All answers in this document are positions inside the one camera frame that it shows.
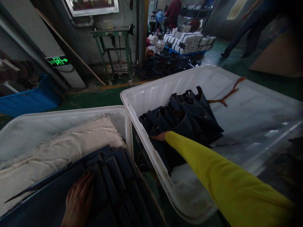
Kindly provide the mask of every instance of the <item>hand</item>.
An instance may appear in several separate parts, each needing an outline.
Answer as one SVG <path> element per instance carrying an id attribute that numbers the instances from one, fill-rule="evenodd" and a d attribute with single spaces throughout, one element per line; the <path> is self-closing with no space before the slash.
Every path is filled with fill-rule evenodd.
<path id="1" fill-rule="evenodd" d="M 245 15 L 243 16 L 243 20 L 245 20 L 249 14 L 250 14 L 250 12 L 245 13 Z"/>
<path id="2" fill-rule="evenodd" d="M 61 227 L 83 227 L 92 205 L 94 175 L 88 172 L 74 183 L 66 196 L 66 210 Z"/>
<path id="3" fill-rule="evenodd" d="M 154 140 L 165 141 L 165 135 L 166 135 L 166 133 L 168 133 L 168 131 L 162 132 L 162 133 L 160 133 L 157 136 L 151 136 L 151 138 L 154 139 Z"/>

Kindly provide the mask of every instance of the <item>blue plastic crate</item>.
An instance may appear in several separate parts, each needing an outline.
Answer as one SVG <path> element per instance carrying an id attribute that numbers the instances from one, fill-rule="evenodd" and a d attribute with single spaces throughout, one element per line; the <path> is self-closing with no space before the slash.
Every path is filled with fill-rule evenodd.
<path id="1" fill-rule="evenodd" d="M 18 117 L 22 114 L 40 113 L 56 108 L 61 102 L 61 96 L 54 88 L 59 90 L 46 74 L 42 74 L 36 88 L 0 97 L 0 113 Z"/>

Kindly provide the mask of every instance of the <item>beige fabric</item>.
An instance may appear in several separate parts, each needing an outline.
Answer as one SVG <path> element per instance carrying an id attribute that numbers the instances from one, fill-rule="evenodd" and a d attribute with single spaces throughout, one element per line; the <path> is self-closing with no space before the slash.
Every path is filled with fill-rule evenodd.
<path id="1" fill-rule="evenodd" d="M 5 201 L 70 162 L 108 144 L 111 147 L 126 148 L 109 116 L 101 116 L 58 133 L 9 160 L 7 164 L 13 164 L 0 171 L 0 216 L 28 193 L 3 204 Z"/>

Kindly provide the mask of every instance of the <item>green metal table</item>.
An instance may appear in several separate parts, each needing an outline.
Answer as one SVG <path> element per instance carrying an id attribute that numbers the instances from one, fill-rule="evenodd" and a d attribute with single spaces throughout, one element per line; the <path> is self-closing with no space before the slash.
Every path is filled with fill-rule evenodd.
<path id="1" fill-rule="evenodd" d="M 128 43 L 128 34 L 129 34 L 130 28 L 129 27 L 122 27 L 122 28 L 113 28 L 113 29 L 99 29 L 97 31 L 91 32 L 94 36 L 94 39 L 96 40 L 97 46 L 98 46 L 98 50 L 100 52 L 100 56 L 102 59 L 102 62 L 105 66 L 105 70 L 106 70 L 106 74 L 108 77 L 108 81 L 110 85 L 113 85 L 113 79 L 114 79 L 114 75 L 115 75 L 115 70 L 114 70 L 114 65 L 113 65 L 113 61 L 111 59 L 110 56 L 110 51 L 118 51 L 118 50 L 125 50 L 126 52 L 126 62 L 127 62 L 127 71 L 128 71 L 128 83 L 130 85 L 133 84 L 133 80 L 132 80 L 132 74 L 133 74 L 133 66 L 132 66 L 132 53 L 131 53 L 131 47 L 129 46 Z M 123 36 L 124 37 L 124 45 L 125 47 L 121 48 L 121 47 L 116 47 L 116 48 L 106 48 L 104 41 L 103 41 L 103 37 L 114 37 L 115 36 Z M 107 67 L 106 67 L 106 63 L 104 60 L 104 55 L 107 53 L 108 55 L 108 59 L 110 61 L 110 65 L 111 65 L 111 69 L 112 69 L 112 75 L 109 74 Z"/>

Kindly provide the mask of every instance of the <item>yellow sleeve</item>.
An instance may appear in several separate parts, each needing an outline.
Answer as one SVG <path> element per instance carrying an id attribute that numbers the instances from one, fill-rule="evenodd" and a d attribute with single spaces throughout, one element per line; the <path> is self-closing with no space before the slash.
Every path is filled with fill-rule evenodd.
<path id="1" fill-rule="evenodd" d="M 231 226 L 285 226 L 295 204 L 215 151 L 174 132 L 165 140 L 208 190 Z"/>

